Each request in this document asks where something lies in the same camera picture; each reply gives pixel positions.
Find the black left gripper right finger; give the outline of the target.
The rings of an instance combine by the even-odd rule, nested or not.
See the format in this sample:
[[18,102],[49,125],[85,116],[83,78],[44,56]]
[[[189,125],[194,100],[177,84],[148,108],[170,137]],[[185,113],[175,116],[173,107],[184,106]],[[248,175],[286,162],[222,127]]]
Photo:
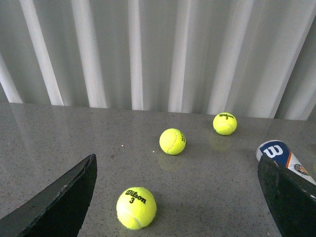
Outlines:
[[316,186],[266,155],[258,179],[270,213],[283,237],[316,235]]

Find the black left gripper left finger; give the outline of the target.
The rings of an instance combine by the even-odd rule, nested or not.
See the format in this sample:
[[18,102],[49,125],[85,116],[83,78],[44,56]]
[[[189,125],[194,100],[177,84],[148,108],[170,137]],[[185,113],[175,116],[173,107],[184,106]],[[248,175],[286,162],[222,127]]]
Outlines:
[[76,237],[97,178],[91,154],[25,204],[0,220],[2,237]]

